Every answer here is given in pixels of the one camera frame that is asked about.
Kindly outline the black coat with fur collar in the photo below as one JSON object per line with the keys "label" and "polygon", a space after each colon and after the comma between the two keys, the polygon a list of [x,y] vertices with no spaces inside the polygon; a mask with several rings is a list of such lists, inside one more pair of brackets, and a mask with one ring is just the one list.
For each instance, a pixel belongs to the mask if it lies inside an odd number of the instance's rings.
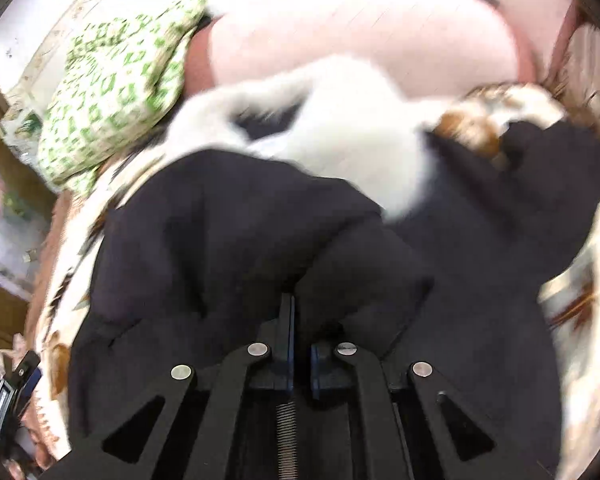
{"label": "black coat with fur collar", "polygon": [[516,122],[494,164],[418,128],[414,102],[334,55],[182,104],[165,133],[184,155],[105,222],[71,346],[70,452],[161,374],[257,341],[283,296],[292,330],[296,300],[312,320],[370,312],[381,348],[437,296],[538,307],[590,232],[600,140]]}

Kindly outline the leaf pattern beige blanket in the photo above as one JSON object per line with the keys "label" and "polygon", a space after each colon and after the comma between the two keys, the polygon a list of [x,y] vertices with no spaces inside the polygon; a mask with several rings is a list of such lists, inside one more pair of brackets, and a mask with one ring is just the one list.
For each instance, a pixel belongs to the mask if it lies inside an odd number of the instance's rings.
{"label": "leaf pattern beige blanket", "polygon": [[[457,99],[426,99],[410,106],[415,125],[431,129],[494,164],[503,161],[501,138],[516,122],[547,129],[558,122],[600,124],[564,90],[536,84],[488,84]],[[69,351],[90,307],[88,286],[104,239],[106,220],[184,145],[162,131],[111,159],[91,192],[61,197],[42,257],[27,335],[42,356],[27,424],[50,456],[70,448]],[[600,203],[577,255],[539,289],[538,307],[552,333],[562,393],[562,462],[558,474],[573,479],[600,448]]]}

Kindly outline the green patterned folded quilt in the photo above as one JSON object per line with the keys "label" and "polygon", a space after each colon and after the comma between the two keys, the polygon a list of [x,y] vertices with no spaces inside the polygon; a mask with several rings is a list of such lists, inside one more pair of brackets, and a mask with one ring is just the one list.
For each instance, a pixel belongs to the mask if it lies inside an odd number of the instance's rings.
{"label": "green patterned folded quilt", "polygon": [[36,162],[54,188],[85,190],[95,168],[140,140],[181,95],[206,0],[88,24],[72,40],[44,114]]}

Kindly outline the striped floral sofa cushion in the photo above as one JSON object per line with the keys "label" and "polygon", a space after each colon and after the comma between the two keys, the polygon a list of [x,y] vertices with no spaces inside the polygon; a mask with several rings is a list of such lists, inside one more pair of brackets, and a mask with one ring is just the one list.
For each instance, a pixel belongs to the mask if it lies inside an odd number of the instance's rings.
{"label": "striped floral sofa cushion", "polygon": [[600,136],[600,30],[585,23],[571,35],[547,89],[575,124]]}

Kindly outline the pink sofa backrest cushion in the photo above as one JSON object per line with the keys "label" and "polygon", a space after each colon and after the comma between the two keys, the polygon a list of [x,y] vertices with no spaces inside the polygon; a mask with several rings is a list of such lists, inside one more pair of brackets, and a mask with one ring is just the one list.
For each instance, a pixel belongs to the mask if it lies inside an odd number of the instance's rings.
{"label": "pink sofa backrest cushion", "polygon": [[399,0],[227,13],[190,40],[184,91],[192,96],[340,53],[378,64],[408,96],[542,84],[558,72],[579,21],[577,0]]}

